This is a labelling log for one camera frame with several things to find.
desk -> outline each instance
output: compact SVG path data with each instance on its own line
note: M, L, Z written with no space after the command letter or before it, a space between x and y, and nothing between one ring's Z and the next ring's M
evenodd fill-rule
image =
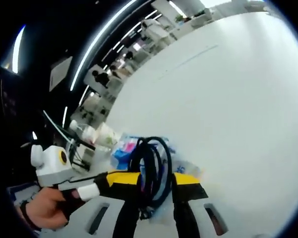
M298 209L298 43L280 19L240 14L182 37L129 78L106 123L172 139L229 230L274 237Z

ceiling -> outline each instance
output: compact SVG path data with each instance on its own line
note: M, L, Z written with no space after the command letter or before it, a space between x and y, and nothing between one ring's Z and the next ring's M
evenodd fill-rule
M102 26L129 1L41 1L23 6L19 13L22 14L21 20L11 23L17 29L14 39L22 26L26 26L20 44L18 74L32 82L31 90L42 102L38 107L46 110L57 124L62 124L65 107L68 107L66 124L69 123L69 116L77 108L85 90L83 74L78 78L73 91L70 91L70 85L87 47ZM135 24L154 11L150 1L147 1L136 1L108 28L92 51L92 56L86 61L83 73L95 63L103 66L114 60L115 54L106 58L106 62L101 62L107 52ZM144 6L133 12L145 2L147 3ZM51 66L69 56L73 56L73 60L66 78L49 92ZM31 95L29 100L34 100L33 93Z

white tabletop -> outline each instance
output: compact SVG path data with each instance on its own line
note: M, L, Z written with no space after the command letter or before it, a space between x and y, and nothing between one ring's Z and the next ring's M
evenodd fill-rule
M275 235L298 208L298 43L278 18L246 13L184 36L129 78L107 123L173 140L252 234Z

hand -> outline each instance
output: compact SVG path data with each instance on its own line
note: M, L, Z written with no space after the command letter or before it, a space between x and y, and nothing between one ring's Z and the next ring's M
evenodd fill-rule
M77 191L72 195L78 198ZM68 222L62 210L58 208L58 202L62 201L65 199L59 190L45 187L26 204L26 213L37 227L58 229Z

wristband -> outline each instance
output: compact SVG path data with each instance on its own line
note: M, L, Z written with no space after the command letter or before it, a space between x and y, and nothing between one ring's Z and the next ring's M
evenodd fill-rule
M21 210L21 213L22 213L22 215L23 215L25 221L29 224L29 226L30 226L32 229L34 229L34 230L36 230L36 231L40 231L41 228L37 227L37 226L31 221L31 219L29 218L28 214L26 213L26 204L28 204L28 202L27 202L27 201L24 201L24 202L22 202L21 205L20 205L20 210Z

